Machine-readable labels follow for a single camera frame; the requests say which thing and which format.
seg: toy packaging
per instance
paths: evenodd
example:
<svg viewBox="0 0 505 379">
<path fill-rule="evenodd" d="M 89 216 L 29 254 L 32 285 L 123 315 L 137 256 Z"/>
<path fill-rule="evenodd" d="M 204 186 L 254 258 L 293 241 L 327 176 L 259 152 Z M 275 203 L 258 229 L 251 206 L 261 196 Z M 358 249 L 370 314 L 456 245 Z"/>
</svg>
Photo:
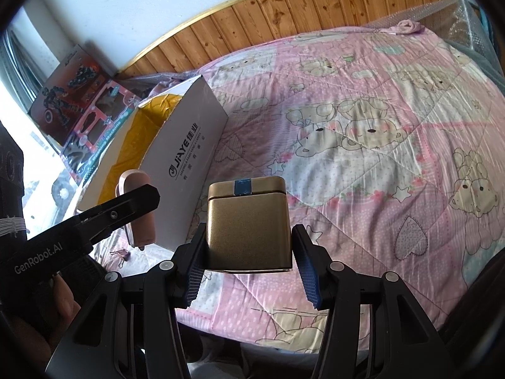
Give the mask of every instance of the toy packaging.
<svg viewBox="0 0 505 379">
<path fill-rule="evenodd" d="M 109 78 L 102 67 L 76 45 L 48 78 L 29 115 L 42 132 L 64 145 Z"/>
<path fill-rule="evenodd" d="M 139 102 L 139 97 L 112 80 L 93 98 L 62 151 L 62 160 L 78 185 L 95 171 L 103 151 Z"/>
</svg>

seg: bear cartoon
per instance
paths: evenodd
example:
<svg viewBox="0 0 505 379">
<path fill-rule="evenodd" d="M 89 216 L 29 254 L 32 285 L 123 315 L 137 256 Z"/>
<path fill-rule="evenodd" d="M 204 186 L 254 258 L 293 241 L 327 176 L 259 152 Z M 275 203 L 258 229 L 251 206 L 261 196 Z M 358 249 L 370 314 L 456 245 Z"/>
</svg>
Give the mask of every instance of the bear cartoon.
<svg viewBox="0 0 505 379">
<path fill-rule="evenodd" d="M 339 121 L 313 124 L 301 128 L 298 132 L 300 147 L 296 150 L 299 157 L 312 157 L 317 153 L 342 145 L 343 130 Z"/>
<path fill-rule="evenodd" d="M 338 112 L 351 121 L 385 118 L 388 103 L 375 97 L 346 99 L 338 105 Z"/>
<path fill-rule="evenodd" d="M 326 77 L 338 72 L 337 67 L 327 58 L 313 58 L 302 61 L 300 69 L 305 75 L 312 77 Z"/>
<path fill-rule="evenodd" d="M 397 128 L 390 120 L 380 118 L 351 121 L 345 128 L 345 138 L 342 147 L 353 151 L 355 149 L 381 148 L 393 142 L 402 142 L 407 133 Z"/>
<path fill-rule="evenodd" d="M 273 339 L 258 339 L 256 340 L 257 344 L 292 352 L 312 353 L 319 351 L 328 315 L 310 315 L 307 313 L 298 315 L 282 311 L 275 312 L 270 316 L 274 322 L 276 335 Z M 307 318 L 311 318 L 312 322 L 309 326 L 302 328 L 302 319 L 306 320 Z"/>
<path fill-rule="evenodd" d="M 335 114 L 336 110 L 332 103 L 323 103 L 292 110 L 286 114 L 286 118 L 290 120 L 293 125 L 306 127 L 312 123 L 330 121 Z"/>
<path fill-rule="evenodd" d="M 447 91 L 454 88 L 449 74 L 440 69 L 399 71 L 397 75 L 402 81 L 412 81 L 417 88 L 430 92 Z"/>
<path fill-rule="evenodd" d="M 449 50 L 450 53 L 453 55 L 454 59 L 456 62 L 461 65 L 461 67 L 465 67 L 466 65 L 470 64 L 472 60 L 468 55 L 463 54 L 462 52 L 456 50 L 454 47 L 449 45 Z"/>
<path fill-rule="evenodd" d="M 487 177 L 481 156 L 473 150 L 465 154 L 461 148 L 457 148 L 453 160 L 458 170 L 458 180 L 454 183 L 450 206 L 474 214 L 477 218 L 498 206 L 498 192 Z"/>
<path fill-rule="evenodd" d="M 255 62 L 256 62 L 256 59 L 254 57 L 242 58 L 242 59 L 236 60 L 232 63 L 221 65 L 219 67 L 219 71 L 237 70 L 237 69 L 241 69 L 244 67 L 248 67 L 249 65 L 251 65 Z"/>
</svg>

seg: jiaye logo text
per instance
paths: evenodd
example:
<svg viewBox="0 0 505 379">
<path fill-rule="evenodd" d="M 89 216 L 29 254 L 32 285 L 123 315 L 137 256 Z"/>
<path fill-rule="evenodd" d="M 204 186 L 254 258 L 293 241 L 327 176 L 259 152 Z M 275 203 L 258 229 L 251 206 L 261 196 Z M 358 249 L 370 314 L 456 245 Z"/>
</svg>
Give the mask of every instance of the jiaye logo text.
<svg viewBox="0 0 505 379">
<path fill-rule="evenodd" d="M 198 124 L 193 123 L 191 129 L 188 131 L 188 134 L 184 138 L 181 147 L 175 154 L 174 163 L 171 164 L 170 168 L 168 169 L 168 173 L 170 174 L 171 177 L 177 177 L 181 163 L 184 160 L 184 156 L 186 155 L 189 146 L 191 145 L 191 142 L 193 141 L 193 137 L 196 133 L 196 130 L 198 130 Z"/>
</svg>

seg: pink quilt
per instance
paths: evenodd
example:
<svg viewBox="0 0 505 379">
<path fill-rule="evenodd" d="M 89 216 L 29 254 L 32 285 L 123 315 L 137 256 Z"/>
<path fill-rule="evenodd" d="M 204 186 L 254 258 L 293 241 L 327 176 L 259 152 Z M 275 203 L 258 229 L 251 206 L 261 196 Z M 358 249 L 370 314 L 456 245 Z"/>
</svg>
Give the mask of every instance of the pink quilt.
<svg viewBox="0 0 505 379">
<path fill-rule="evenodd" d="M 433 32 L 346 27 L 244 49 L 201 70 L 229 120 L 208 185 L 279 175 L 292 225 L 356 272 L 397 272 L 436 327 L 505 246 L 505 99 Z M 206 272 L 179 321 L 317 352 L 326 312 L 296 269 Z M 368 307 L 360 347 L 368 347 Z"/>
</svg>

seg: hand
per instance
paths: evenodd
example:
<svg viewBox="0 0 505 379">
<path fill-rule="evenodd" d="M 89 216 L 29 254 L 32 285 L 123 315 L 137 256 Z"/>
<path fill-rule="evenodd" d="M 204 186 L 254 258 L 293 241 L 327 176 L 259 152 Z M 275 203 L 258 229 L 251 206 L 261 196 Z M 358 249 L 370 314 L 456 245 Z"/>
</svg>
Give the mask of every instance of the hand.
<svg viewBox="0 0 505 379">
<path fill-rule="evenodd" d="M 79 312 L 81 307 L 74 301 L 74 295 L 67 283 L 59 275 L 53 278 L 54 287 L 52 289 L 56 309 L 60 314 L 60 321 L 51 336 L 46 341 L 45 338 L 37 332 L 31 325 L 26 323 L 18 316 L 11 318 L 11 326 L 14 334 L 20 341 L 21 345 L 25 348 L 28 357 L 38 366 L 41 370 L 45 370 L 52 352 L 54 352 L 63 334 L 69 327 L 75 315 Z"/>
</svg>

